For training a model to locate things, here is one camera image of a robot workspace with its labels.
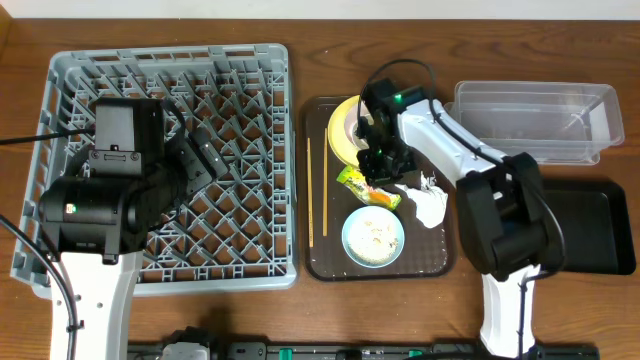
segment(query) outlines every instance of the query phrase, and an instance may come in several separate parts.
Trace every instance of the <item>snack packet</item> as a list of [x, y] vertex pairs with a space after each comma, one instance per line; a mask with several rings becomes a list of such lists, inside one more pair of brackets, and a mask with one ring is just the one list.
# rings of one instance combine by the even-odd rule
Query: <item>snack packet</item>
[[367, 205], [377, 205], [387, 208], [391, 211], [395, 210], [402, 196], [388, 193], [382, 189], [373, 188], [367, 185], [364, 175], [351, 166], [342, 170], [338, 175], [338, 182], [348, 187], [360, 201]]

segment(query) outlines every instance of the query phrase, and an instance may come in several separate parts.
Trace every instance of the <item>wooden table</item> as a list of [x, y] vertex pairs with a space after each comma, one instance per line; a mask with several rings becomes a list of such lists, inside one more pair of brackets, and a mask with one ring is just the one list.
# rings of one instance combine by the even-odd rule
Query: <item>wooden table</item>
[[[0, 136], [35, 134], [47, 66], [58, 51], [260, 42], [289, 48], [297, 124], [308, 99], [355, 94], [378, 65], [399, 57], [433, 64], [445, 101], [461, 80], [613, 85], [624, 116], [624, 144], [606, 150], [596, 166], [544, 171], [599, 174], [619, 183], [640, 248], [640, 23], [17, 20], [0, 58]], [[30, 145], [0, 149], [0, 213], [15, 222], [30, 160]], [[307, 241], [303, 169], [298, 164], [300, 243]], [[13, 248], [13, 238], [0, 231], [0, 358], [45, 359], [50, 303], [9, 278]], [[439, 279], [320, 283], [301, 260], [300, 279], [287, 291], [135, 299], [129, 337], [153, 342], [194, 325], [225, 337], [259, 335], [280, 342], [472, 338], [482, 325], [481, 281], [459, 254], [453, 271]], [[566, 273], [538, 283], [535, 291], [534, 333], [540, 341], [594, 343], [607, 360], [640, 357], [640, 272]]]

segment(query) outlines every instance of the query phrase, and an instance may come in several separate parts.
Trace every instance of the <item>yellow plate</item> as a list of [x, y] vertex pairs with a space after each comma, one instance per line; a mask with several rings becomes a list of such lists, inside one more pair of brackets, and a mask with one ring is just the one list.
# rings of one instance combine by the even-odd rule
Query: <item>yellow plate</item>
[[[350, 114], [350, 110], [354, 109], [358, 105], [358, 100], [360, 100], [360, 96], [353, 96], [340, 104], [333, 111], [333, 114], [331, 114], [328, 126], [329, 145], [331, 145], [331, 150], [336, 154], [340, 161], [346, 165], [351, 165], [356, 169], [360, 168], [356, 155], [361, 148], [357, 147], [351, 140], [349, 140], [349, 137], [347, 137], [345, 121], [349, 115], [353, 115], [355, 117], [355, 113]], [[363, 115], [367, 114], [367, 110], [364, 105], [362, 106], [362, 113]]]

